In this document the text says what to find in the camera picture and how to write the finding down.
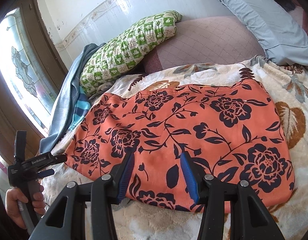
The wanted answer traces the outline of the person's left hand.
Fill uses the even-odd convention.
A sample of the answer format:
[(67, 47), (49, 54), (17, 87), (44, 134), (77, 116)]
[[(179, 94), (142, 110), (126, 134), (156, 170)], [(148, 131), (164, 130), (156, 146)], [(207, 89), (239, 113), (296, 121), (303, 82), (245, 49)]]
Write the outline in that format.
[[(43, 191), (43, 185), (39, 184), (39, 191), (33, 194), (32, 201), (34, 211), (40, 216), (45, 214)], [(17, 187), (7, 190), (5, 196), (5, 210), (8, 216), (15, 222), (15, 224), (17, 224), (17, 226), (22, 229), (27, 229), (18, 207), (18, 201), (27, 203), (28, 199), (25, 194), (23, 194), (23, 192)]]

